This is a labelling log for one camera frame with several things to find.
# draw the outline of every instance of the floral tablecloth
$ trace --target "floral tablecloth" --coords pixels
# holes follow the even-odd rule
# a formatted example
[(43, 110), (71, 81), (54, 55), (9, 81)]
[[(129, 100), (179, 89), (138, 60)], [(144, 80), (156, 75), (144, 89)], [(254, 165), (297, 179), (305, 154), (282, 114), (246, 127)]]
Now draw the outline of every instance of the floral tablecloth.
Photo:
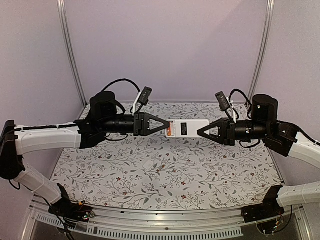
[[(236, 105), (240, 118), (247, 110)], [(87, 107), (82, 115), (89, 111)], [(163, 119), (225, 117), (216, 103), (149, 103), (142, 112)], [(110, 138), (121, 138), (112, 134)], [(143, 166), (152, 161), (151, 169)], [(280, 184), (263, 144), (222, 146), (203, 138), (129, 136), (89, 149), (64, 149), (51, 180), (73, 201), (143, 210), (202, 210), (260, 203)]]

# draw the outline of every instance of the vertical metal post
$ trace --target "vertical metal post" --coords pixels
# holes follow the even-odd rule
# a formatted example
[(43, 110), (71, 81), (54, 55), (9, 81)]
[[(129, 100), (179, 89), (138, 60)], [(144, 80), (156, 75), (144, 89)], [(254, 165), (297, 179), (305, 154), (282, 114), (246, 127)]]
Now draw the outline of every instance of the vertical metal post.
[(250, 101), (252, 100), (252, 98), (255, 94), (255, 91), (257, 88), (257, 83), (259, 80), (259, 75), (260, 75), (262, 64), (264, 61), (268, 38), (269, 38), (269, 33), (270, 33), (270, 29), (271, 29), (272, 17), (273, 17), (273, 13), (274, 13), (274, 5), (275, 5), (275, 0), (268, 0), (260, 51), (259, 51), (256, 65), (255, 65), (254, 74), (253, 74), (253, 78), (252, 78), (249, 93), (248, 93), (248, 98)]
[(62, 34), (63, 34), (64, 43), (65, 43), (67, 55), (69, 58), (69, 62), (70, 62), (70, 66), (71, 66), (71, 70), (72, 70), (72, 74), (73, 74), (73, 79), (74, 79), (75, 86), (76, 86), (77, 92), (79, 94), (81, 103), (84, 106), (86, 106), (87, 100), (86, 100), (84, 89), (82, 87), (82, 83), (80, 81), (80, 76), (79, 76), (79, 72), (78, 72), (78, 68), (77, 68), (77, 64), (76, 64), (76, 59), (75, 59), (74, 51), (73, 51), (72, 44), (71, 44), (65, 1), (64, 0), (57, 0), (57, 4), (58, 4), (59, 17), (60, 17), (60, 22), (61, 22), (61, 27), (62, 27)]

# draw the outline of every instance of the table surface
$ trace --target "table surface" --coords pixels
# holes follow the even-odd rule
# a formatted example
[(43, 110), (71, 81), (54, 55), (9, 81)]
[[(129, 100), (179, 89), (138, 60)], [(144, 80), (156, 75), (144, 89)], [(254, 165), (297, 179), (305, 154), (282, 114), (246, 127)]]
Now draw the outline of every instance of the table surface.
[[(131, 104), (123, 104), (128, 111)], [(240, 119), (247, 109), (236, 104)], [(82, 118), (90, 108), (86, 107)], [(217, 103), (149, 103), (142, 112), (163, 119), (224, 118)], [(122, 138), (112, 134), (110, 138)], [(152, 168), (143, 165), (152, 161)], [(263, 144), (222, 146), (204, 138), (129, 136), (63, 153), (51, 178), (71, 200), (142, 210), (203, 210), (262, 202), (281, 180)]]

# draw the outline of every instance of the vent grille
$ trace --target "vent grille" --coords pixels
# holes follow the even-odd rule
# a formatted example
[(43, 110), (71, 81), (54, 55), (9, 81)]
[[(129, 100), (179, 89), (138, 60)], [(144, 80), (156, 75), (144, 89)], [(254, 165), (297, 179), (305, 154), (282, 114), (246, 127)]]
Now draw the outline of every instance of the vent grille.
[[(63, 228), (63, 225), (55, 216), (38, 212), (37, 220), (51, 226)], [(74, 231), (82, 234), (113, 240), (222, 240), (243, 236), (241, 227), (207, 231), (204, 233), (133, 233), (129, 231), (111, 230), (104, 227), (96, 226), (87, 226), (87, 229), (85, 231)]]

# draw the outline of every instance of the white wall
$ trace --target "white wall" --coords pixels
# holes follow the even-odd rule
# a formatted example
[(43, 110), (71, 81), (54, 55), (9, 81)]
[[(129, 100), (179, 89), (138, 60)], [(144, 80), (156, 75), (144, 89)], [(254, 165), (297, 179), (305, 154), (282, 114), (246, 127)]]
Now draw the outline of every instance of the white wall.
[[(256, 93), (279, 101), (278, 119), (320, 140), (320, 1), (277, 0)], [(320, 169), (276, 155), (287, 185), (320, 181)], [(314, 239), (320, 239), (319, 204), (307, 206)]]
[[(57, 1), (5, 0), (0, 7), (0, 131), (21, 125), (73, 121), (82, 106), (60, 26)], [(24, 161), (49, 177), (59, 150), (30, 153)], [(0, 179), (0, 239), (22, 233), (32, 194)]]
[[(87, 99), (119, 78), (153, 88), (152, 101), (215, 101), (247, 91), (266, 0), (68, 0), (72, 45)], [(128, 83), (112, 88), (133, 101)], [(244, 101), (238, 94), (235, 100)]]

